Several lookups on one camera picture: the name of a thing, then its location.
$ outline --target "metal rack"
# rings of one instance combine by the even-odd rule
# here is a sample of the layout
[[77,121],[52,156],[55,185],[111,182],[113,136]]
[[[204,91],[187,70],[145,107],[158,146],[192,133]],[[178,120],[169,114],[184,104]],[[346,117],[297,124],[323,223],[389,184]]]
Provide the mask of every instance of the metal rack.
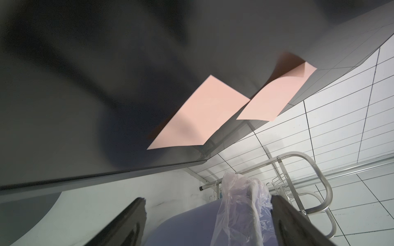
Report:
[[[306,161],[309,162],[311,167],[314,169],[317,177],[320,179],[320,181],[323,183],[323,185],[326,189],[327,195],[324,200],[321,197],[319,197],[318,195],[316,195],[314,192],[301,191],[301,190],[296,191],[296,189],[293,185],[293,181],[290,179],[289,174],[287,173],[287,170],[282,162],[283,159],[290,158],[293,156],[297,156],[297,157],[301,157],[301,158],[305,159]],[[264,166],[268,166],[268,165],[273,165],[275,167],[274,163],[276,163],[276,162],[279,164],[279,166],[282,170],[282,173],[281,174],[278,173],[278,176],[276,178],[274,178],[272,181],[272,185],[275,189],[275,193],[277,195],[282,196],[284,199],[286,199],[290,203],[292,201],[295,201],[298,208],[300,209],[301,214],[303,216],[305,216],[308,220],[309,220],[308,215],[325,212],[328,215],[331,225],[332,225],[331,232],[328,235],[326,235],[326,237],[332,238],[336,232],[336,223],[335,223],[334,217],[332,216],[328,207],[333,200],[333,191],[332,191],[332,188],[331,188],[330,184],[328,183],[327,179],[325,178],[325,176],[323,175],[323,173],[321,172],[319,167],[316,165],[315,161],[310,156],[308,156],[305,153],[297,152],[297,151],[287,152],[287,153],[281,154],[279,156],[270,158],[269,160],[266,160],[262,163],[256,164],[252,167],[243,169],[237,173],[238,174],[246,174],[246,173],[252,172],[254,170],[257,170],[259,168],[262,168]],[[200,190],[202,191],[202,190],[205,190],[205,189],[210,188],[212,186],[216,186],[217,194],[219,194],[219,184],[221,184],[221,181],[222,181],[222,179],[218,179],[216,181],[213,181],[211,183],[203,185],[200,187]],[[320,201],[320,204],[316,207],[305,209],[304,205],[302,204],[299,197],[302,195],[306,195],[306,194],[316,197]]]

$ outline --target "white tiled wall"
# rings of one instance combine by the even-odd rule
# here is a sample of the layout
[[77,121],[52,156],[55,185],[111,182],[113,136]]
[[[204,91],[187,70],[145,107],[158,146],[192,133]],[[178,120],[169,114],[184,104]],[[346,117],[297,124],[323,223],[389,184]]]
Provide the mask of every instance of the white tiled wall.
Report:
[[[394,245],[394,164],[330,181],[333,201],[330,210],[337,223],[331,240],[338,246]],[[304,188],[325,198],[322,184]],[[318,203],[310,195],[301,196],[306,208]],[[331,223],[325,214],[310,220],[328,234]]]
[[[190,169],[215,181],[267,160],[266,151],[304,152],[322,171],[394,153],[394,36],[358,67]],[[283,162],[292,179],[314,174],[305,161]],[[266,166],[247,175],[269,182],[277,173]]]

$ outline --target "blue fabric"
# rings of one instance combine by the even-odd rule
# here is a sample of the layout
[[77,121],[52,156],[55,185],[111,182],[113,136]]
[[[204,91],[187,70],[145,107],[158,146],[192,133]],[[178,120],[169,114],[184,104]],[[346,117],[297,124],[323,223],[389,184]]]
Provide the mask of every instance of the blue fabric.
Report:
[[[221,200],[210,202],[163,222],[144,246],[209,246]],[[277,246],[272,238],[264,246]]]

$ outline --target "transparent plastic bag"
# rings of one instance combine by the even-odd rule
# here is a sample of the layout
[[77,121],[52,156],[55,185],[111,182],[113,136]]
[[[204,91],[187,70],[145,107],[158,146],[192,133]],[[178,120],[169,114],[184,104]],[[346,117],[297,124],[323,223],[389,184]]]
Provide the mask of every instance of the transparent plastic bag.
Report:
[[275,237],[271,195],[260,180],[225,173],[222,196],[210,246],[263,246]]

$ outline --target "pink paper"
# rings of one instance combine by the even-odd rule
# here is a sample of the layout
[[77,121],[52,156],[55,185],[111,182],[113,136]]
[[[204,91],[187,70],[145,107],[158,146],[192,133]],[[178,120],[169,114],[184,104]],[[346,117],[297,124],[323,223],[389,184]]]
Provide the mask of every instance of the pink paper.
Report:
[[237,120],[273,121],[316,70],[305,62],[263,87]]
[[162,129],[148,150],[203,145],[249,98],[210,75]]

